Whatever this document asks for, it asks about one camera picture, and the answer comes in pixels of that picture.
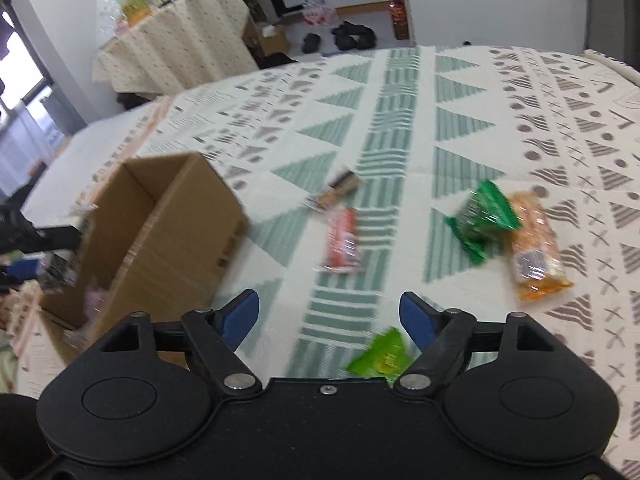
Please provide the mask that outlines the orange biscuit packet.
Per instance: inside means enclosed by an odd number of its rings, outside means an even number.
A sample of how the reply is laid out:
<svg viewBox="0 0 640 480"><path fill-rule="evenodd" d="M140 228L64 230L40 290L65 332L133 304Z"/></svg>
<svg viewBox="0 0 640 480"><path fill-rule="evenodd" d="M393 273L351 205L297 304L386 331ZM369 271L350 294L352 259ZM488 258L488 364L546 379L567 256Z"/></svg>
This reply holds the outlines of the orange biscuit packet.
<svg viewBox="0 0 640 480"><path fill-rule="evenodd" d="M561 258L558 240L538 197L531 192L508 196L520 227L508 237L518 299L534 301L574 286Z"/></svg>

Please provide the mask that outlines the bright green snack bag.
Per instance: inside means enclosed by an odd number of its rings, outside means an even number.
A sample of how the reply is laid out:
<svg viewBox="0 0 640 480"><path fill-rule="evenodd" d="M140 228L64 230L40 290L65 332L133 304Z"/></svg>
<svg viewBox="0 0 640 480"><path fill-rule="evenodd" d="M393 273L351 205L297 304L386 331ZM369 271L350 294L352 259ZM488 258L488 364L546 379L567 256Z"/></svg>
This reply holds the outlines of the bright green snack bag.
<svg viewBox="0 0 640 480"><path fill-rule="evenodd" d="M391 327L373 337L370 344L346 367L352 376L385 378L392 384L411 364L400 331Z"/></svg>

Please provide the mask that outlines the clear brown small snack packet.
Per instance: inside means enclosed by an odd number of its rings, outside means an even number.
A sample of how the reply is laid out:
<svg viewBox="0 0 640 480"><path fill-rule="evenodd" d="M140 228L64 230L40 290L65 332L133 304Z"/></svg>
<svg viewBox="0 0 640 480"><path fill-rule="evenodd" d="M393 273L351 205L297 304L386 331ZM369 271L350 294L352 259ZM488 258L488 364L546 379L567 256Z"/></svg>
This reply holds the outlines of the clear brown small snack packet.
<svg viewBox="0 0 640 480"><path fill-rule="evenodd" d="M330 210L354 192L359 185L359 177L352 170L344 170L321 192L307 197L304 205L315 211Z"/></svg>

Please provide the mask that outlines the dark green snack bag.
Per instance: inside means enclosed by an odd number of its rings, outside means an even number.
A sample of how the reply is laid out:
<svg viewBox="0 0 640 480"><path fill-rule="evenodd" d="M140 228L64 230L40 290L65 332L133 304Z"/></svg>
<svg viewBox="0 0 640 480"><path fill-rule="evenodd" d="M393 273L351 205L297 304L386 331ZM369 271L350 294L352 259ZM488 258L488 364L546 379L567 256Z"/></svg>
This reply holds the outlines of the dark green snack bag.
<svg viewBox="0 0 640 480"><path fill-rule="evenodd" d="M446 225L472 263L486 259L486 248L499 244L522 224L509 200L494 182L485 180Z"/></svg>

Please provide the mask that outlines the small cardboard box on floor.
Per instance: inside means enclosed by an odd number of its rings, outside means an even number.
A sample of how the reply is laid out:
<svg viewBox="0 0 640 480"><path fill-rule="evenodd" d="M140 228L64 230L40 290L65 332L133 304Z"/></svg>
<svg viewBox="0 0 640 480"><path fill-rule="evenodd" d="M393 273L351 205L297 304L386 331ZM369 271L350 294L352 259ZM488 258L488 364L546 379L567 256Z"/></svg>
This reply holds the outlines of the small cardboard box on floor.
<svg viewBox="0 0 640 480"><path fill-rule="evenodd" d="M288 54L291 44L286 36L286 27L281 24L258 23L255 25L258 44L265 56Z"/></svg>

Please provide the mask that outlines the single black slipper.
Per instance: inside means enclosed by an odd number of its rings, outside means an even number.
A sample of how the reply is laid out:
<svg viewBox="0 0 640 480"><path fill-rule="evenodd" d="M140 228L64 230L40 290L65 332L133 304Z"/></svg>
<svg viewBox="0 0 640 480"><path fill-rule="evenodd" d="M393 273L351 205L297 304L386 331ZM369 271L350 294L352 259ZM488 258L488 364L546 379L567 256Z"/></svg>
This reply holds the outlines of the single black slipper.
<svg viewBox="0 0 640 480"><path fill-rule="evenodd" d="M320 50L321 43L322 38L318 34L310 32L304 37L300 50L302 50L303 54L317 53Z"/></svg>

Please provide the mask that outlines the brown cardboard box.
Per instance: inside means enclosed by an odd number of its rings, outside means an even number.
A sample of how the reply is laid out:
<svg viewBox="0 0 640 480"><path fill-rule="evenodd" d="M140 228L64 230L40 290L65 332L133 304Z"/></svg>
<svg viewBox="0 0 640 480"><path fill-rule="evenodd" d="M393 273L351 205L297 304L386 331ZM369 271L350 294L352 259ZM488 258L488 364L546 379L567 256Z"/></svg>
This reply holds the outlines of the brown cardboard box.
<svg viewBox="0 0 640 480"><path fill-rule="evenodd" d="M93 200L77 282L40 300L40 324L68 365L77 351L64 330L93 344L124 316L155 322L207 308L242 244L242 205L198 153L132 158Z"/></svg>

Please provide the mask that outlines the white mattress sheet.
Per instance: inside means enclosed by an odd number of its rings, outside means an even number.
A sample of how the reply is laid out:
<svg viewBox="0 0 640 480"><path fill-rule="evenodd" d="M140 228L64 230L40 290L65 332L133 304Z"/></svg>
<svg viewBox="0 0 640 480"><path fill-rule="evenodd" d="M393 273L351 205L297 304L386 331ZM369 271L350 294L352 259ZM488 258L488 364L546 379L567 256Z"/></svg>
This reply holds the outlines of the white mattress sheet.
<svg viewBox="0 0 640 480"><path fill-rule="evenodd" d="M38 181L22 207L24 216L36 226L53 226L74 207L89 203L108 174L137 153L165 116L166 101L160 99L88 125Z"/></svg>

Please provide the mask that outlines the pink water bottle pack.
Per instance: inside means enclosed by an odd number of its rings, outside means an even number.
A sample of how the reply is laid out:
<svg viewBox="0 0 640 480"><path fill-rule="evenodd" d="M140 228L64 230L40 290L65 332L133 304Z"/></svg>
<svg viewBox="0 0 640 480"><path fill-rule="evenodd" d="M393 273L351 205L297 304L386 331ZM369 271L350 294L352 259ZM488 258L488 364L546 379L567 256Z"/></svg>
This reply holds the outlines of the pink water bottle pack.
<svg viewBox="0 0 640 480"><path fill-rule="evenodd" d="M303 4L303 20L309 26L329 26L338 21L338 16L333 6L314 0Z"/></svg>

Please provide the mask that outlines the black slippers pile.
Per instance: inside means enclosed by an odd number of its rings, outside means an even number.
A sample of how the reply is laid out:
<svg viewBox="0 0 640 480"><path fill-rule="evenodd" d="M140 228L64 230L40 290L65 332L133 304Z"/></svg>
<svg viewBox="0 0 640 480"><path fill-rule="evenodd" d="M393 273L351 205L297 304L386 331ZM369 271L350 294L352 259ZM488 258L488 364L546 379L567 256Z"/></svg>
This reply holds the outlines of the black slippers pile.
<svg viewBox="0 0 640 480"><path fill-rule="evenodd" d="M341 52L350 50L372 50L378 45L373 29L368 26L344 21L331 30L334 44Z"/></svg>

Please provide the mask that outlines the dotted cream tablecloth table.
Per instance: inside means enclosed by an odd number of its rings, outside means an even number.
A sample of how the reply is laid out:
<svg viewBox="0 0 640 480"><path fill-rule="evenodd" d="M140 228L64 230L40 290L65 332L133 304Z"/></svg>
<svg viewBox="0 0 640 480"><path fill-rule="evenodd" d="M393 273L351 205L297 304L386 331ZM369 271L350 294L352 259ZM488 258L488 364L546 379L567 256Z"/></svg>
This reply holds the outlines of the dotted cream tablecloth table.
<svg viewBox="0 0 640 480"><path fill-rule="evenodd" d="M92 78L117 93L176 94L258 70L243 0L175 0L96 52Z"/></svg>

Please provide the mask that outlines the orange red snack packet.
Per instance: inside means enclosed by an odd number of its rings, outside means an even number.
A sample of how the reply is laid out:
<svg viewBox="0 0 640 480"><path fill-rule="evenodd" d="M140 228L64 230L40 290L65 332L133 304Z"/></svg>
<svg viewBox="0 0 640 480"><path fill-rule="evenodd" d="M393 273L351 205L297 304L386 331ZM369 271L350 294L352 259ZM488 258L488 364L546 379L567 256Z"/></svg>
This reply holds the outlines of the orange red snack packet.
<svg viewBox="0 0 640 480"><path fill-rule="evenodd" d="M330 214L323 258L318 272L349 274L361 268L358 246L357 211L343 208Z"/></svg>

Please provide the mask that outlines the dark oil bottle on floor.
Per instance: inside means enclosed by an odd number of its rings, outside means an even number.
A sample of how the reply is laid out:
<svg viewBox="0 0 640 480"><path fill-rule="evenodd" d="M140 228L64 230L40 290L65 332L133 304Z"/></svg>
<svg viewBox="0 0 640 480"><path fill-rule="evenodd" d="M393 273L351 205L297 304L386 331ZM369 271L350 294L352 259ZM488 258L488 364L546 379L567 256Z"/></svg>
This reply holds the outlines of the dark oil bottle on floor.
<svg viewBox="0 0 640 480"><path fill-rule="evenodd" d="M407 9L404 0L390 0L390 18L397 40L408 40L410 38Z"/></svg>

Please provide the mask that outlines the patterned bed blanket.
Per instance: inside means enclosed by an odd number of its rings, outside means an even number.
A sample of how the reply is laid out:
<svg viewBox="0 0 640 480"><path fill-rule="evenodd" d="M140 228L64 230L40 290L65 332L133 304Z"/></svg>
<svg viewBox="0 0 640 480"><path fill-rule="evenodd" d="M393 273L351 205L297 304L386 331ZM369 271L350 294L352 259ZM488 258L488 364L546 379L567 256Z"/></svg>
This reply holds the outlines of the patterned bed blanket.
<svg viewBox="0 0 640 480"><path fill-rule="evenodd" d="M639 474L639 79L594 54L416 47L233 77L166 101L134 157L198 152L250 228L217 292L251 288L242 359L261 377L345 375L398 322L407 290L500 321L520 303L506 255L473 264L446 218L477 185L535 193L574 286L524 311L620 400L606 458ZM338 174L360 185L315 211ZM361 268L318 272L330 214L357 211Z"/></svg>

